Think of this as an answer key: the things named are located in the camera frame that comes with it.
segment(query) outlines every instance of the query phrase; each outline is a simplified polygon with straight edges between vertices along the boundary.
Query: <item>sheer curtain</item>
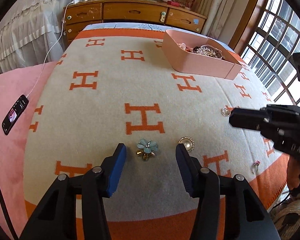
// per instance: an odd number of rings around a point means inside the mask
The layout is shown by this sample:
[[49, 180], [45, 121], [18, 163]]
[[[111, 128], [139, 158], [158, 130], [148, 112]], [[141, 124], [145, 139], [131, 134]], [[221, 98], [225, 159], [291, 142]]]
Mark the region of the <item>sheer curtain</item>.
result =
[[202, 35], [218, 39], [235, 0], [196, 0], [194, 11], [207, 17]]
[[[42, 64], [61, 35], [63, 7], [71, 0], [36, 1], [18, 0], [0, 22], [0, 74]], [[60, 39], [47, 61], [60, 59], [65, 44], [66, 39]]]

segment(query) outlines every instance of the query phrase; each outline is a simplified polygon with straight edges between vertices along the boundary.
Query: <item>flower brooch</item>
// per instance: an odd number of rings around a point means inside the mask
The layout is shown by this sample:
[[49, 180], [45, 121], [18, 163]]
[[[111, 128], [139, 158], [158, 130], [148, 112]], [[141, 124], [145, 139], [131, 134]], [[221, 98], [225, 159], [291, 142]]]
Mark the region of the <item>flower brooch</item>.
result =
[[154, 152], [158, 150], [157, 143], [155, 141], [147, 141], [146, 139], [141, 139], [137, 144], [140, 149], [137, 151], [138, 156], [142, 156], [143, 161], [147, 161], [149, 156], [155, 156]]

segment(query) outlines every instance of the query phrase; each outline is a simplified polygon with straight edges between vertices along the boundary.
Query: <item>red box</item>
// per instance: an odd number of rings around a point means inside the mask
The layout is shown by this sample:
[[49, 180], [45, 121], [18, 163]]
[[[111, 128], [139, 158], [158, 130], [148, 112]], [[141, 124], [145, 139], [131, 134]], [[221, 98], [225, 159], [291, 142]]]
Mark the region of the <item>red box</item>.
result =
[[180, 6], [180, 3], [174, 1], [167, 1], [168, 5]]
[[[187, 52], [178, 46], [179, 43], [185, 43], [190, 48], [208, 44], [221, 50], [224, 60]], [[162, 50], [172, 67], [181, 73], [234, 80], [242, 68], [239, 61], [232, 55], [234, 53], [208, 37], [166, 30], [163, 36]]]

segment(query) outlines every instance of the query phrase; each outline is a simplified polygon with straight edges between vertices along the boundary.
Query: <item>smartphone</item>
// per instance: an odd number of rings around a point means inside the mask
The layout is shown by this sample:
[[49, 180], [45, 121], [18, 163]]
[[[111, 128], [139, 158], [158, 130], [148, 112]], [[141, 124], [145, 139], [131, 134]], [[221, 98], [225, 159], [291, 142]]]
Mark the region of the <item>smartphone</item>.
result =
[[28, 103], [29, 100], [25, 95], [21, 95], [21, 97], [19, 97], [19, 99], [14, 103], [2, 122], [2, 129], [5, 135], [8, 135], [19, 116], [26, 109]]

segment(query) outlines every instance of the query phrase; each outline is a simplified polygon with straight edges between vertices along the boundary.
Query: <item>wooden dresser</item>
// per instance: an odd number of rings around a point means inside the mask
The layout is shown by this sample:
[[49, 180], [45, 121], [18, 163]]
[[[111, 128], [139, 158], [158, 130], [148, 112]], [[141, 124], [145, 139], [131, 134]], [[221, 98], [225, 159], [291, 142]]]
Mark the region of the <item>wooden dresser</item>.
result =
[[200, 33], [206, 19], [200, 14], [159, 1], [94, 0], [68, 6], [64, 35], [70, 44], [89, 24], [122, 21], [162, 24]]

